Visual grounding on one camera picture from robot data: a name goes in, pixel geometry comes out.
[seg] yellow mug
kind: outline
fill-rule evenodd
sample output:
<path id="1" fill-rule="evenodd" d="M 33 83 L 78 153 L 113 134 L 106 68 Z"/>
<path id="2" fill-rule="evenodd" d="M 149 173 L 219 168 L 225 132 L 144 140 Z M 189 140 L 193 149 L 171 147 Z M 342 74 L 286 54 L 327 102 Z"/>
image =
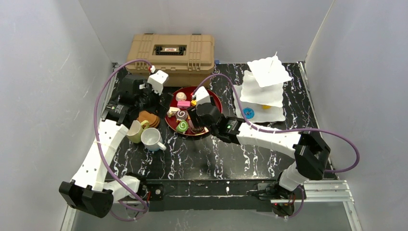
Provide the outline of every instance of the yellow mug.
<path id="1" fill-rule="evenodd" d="M 133 143 L 140 143 L 141 142 L 140 136 L 143 133 L 143 131 L 145 131 L 148 127 L 149 122 L 147 120 L 144 120 L 143 122 L 134 120 L 126 136 Z"/>

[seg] green swirl candy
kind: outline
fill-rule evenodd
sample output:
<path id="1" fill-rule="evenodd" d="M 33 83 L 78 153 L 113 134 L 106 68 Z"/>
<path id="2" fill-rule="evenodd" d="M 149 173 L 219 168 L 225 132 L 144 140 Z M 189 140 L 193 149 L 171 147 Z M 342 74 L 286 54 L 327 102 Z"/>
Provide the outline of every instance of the green swirl candy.
<path id="1" fill-rule="evenodd" d="M 179 132 L 185 132 L 189 129 L 189 124 L 185 120 L 181 120 L 179 125 L 177 125 L 176 130 Z"/>

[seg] blue object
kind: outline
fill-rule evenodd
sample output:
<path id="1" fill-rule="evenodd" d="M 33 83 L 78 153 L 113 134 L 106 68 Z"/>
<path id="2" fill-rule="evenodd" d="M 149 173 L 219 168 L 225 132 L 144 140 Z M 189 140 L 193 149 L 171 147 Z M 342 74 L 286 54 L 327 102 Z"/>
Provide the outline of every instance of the blue object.
<path id="1" fill-rule="evenodd" d="M 255 112 L 249 107 L 244 108 L 243 113 L 247 119 L 252 119 L 255 116 Z"/>

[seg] white paper cup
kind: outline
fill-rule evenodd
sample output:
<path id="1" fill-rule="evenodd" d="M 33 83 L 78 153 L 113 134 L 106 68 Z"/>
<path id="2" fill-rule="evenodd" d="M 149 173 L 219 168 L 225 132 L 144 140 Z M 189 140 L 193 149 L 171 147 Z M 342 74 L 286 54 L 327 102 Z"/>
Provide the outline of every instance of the white paper cup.
<path id="1" fill-rule="evenodd" d="M 166 150 L 166 146 L 163 144 L 162 136 L 159 130 L 155 128 L 148 128 L 141 134 L 141 142 L 147 148 L 147 150 L 155 152 L 159 149 Z"/>

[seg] tan plastic case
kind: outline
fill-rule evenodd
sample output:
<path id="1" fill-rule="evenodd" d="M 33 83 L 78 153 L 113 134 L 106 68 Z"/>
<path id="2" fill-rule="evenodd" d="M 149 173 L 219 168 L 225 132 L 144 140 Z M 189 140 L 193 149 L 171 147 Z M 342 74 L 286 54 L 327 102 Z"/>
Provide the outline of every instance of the tan plastic case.
<path id="1" fill-rule="evenodd" d="M 155 35 L 133 37 L 127 61 L 147 59 L 156 70 L 169 74 L 165 86 L 197 86 L 214 71 L 214 37 L 211 35 Z M 126 66 L 132 74 L 148 76 L 147 64 Z"/>

